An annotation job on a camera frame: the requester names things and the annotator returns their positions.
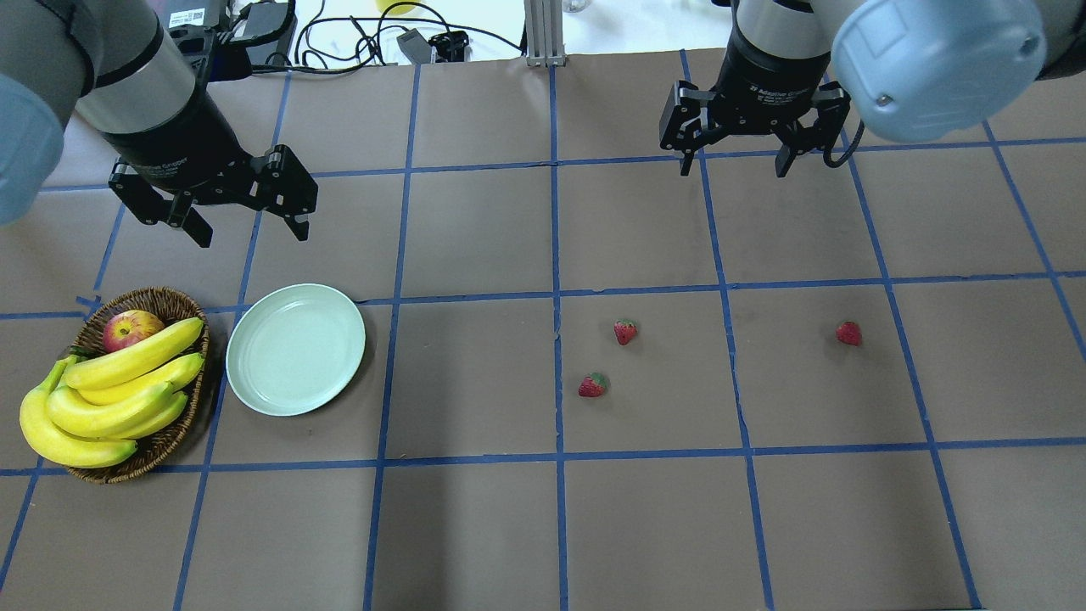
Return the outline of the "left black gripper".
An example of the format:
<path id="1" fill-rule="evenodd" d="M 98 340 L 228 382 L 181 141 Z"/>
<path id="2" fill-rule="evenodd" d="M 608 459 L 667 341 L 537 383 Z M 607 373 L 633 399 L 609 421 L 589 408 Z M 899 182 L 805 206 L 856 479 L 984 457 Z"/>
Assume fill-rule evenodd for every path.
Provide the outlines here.
<path id="1" fill-rule="evenodd" d="M 200 249 L 210 247 L 214 231 L 197 205 L 283 213 L 294 238 L 310 240 L 315 179 L 286 144 L 262 155 L 247 151 L 202 87 L 169 120 L 142 132 L 109 133 L 109 144 L 119 154 L 109 189 L 132 213 L 171 213 L 171 228 Z"/>

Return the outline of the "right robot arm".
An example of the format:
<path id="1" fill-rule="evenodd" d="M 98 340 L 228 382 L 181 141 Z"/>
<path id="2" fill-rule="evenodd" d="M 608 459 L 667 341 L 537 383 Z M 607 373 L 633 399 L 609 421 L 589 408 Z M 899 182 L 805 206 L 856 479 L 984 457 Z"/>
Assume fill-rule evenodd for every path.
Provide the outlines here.
<path id="1" fill-rule="evenodd" d="M 775 136 L 775 173 L 818 151 L 830 167 L 849 112 L 857 135 L 924 143 L 975 126 L 1033 82 L 1083 72 L 1082 1 L 733 1 L 717 81 L 678 81 L 662 150 Z"/>

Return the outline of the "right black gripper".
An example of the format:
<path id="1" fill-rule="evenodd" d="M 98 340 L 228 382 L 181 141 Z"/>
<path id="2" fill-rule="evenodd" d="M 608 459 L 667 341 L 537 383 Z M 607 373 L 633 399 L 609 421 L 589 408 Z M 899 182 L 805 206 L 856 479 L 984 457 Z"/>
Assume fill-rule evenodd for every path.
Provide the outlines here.
<path id="1" fill-rule="evenodd" d="M 681 154 L 689 177 L 698 151 L 727 137 L 775 136 L 776 178 L 787 177 L 803 154 L 834 147 L 853 109 L 837 81 L 823 82 L 829 52 L 787 59 L 765 52 L 734 34 L 712 86 L 689 80 L 672 85 L 659 120 L 659 147 Z"/>

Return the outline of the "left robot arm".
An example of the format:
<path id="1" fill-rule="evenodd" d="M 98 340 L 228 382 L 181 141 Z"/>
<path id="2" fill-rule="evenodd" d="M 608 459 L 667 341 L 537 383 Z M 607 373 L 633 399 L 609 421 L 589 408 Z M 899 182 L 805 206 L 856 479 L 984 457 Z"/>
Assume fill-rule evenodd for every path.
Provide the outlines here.
<path id="1" fill-rule="evenodd" d="M 211 81 L 251 75 L 249 47 L 286 30 L 238 37 L 233 26 L 163 22 L 146 1 L 4 1 L 3 225 L 30 211 L 79 115 L 119 155 L 109 189 L 140 222 L 206 249 L 200 206 L 242 205 L 307 240 L 310 171 L 285 144 L 249 154 L 207 93 Z"/>

